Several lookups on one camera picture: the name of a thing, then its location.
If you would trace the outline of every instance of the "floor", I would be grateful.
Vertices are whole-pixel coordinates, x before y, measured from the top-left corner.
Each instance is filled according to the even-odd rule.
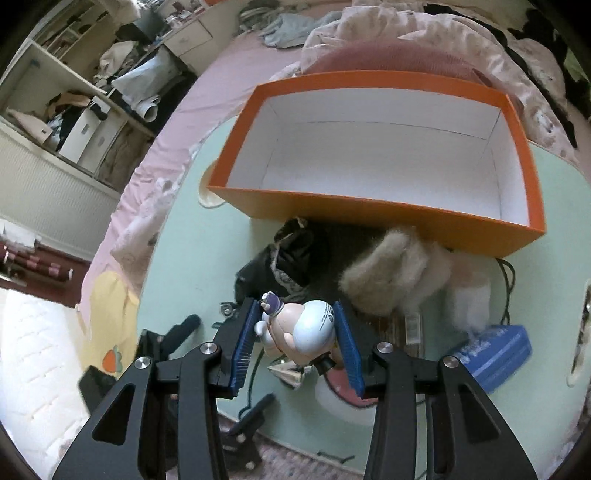
[[[4,245],[0,242],[0,251],[3,250]],[[21,287],[12,282],[0,279],[0,287],[9,290],[18,290],[44,300],[54,301],[66,307],[74,308],[80,301],[82,280],[90,267],[90,262],[43,245],[37,248],[35,255],[42,260],[58,263],[66,268],[73,269],[72,279],[64,286],[57,287],[53,283],[45,281],[28,281],[26,287]]]

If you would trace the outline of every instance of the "toy figurine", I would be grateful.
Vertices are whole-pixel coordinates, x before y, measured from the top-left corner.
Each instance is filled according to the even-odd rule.
[[[297,365],[315,366],[320,375],[340,362],[335,314],[328,303],[283,303],[270,291],[262,296],[261,307],[264,312],[255,332],[268,356],[276,358],[283,353]]]

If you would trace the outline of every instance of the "metal bolt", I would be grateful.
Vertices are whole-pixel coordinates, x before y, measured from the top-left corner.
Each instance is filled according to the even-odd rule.
[[[460,364],[460,361],[454,356],[447,356],[443,358],[443,365],[448,368],[456,368]]]
[[[211,355],[212,353],[216,352],[217,345],[213,342],[205,342],[201,344],[199,349],[201,350],[201,353],[205,353],[205,355]]]
[[[152,360],[150,360],[149,357],[141,356],[134,362],[134,366],[138,370],[143,370],[144,368],[148,368],[150,366],[150,363],[152,363]]]
[[[220,305],[220,313],[226,318],[230,318],[234,313],[234,306],[229,302],[224,302]]]
[[[380,353],[392,353],[394,351],[394,346],[388,342],[380,342],[378,343],[378,352]]]

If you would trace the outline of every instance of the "furry white slipper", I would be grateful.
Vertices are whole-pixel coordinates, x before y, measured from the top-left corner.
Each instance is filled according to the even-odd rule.
[[[390,230],[343,273],[339,287],[360,311],[389,316],[419,282],[429,257],[412,233]]]

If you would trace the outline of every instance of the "orange box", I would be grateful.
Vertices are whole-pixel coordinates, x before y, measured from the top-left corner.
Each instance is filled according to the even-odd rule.
[[[504,257],[545,233],[537,171],[507,95],[414,72],[259,85],[209,189],[253,218],[413,225]]]

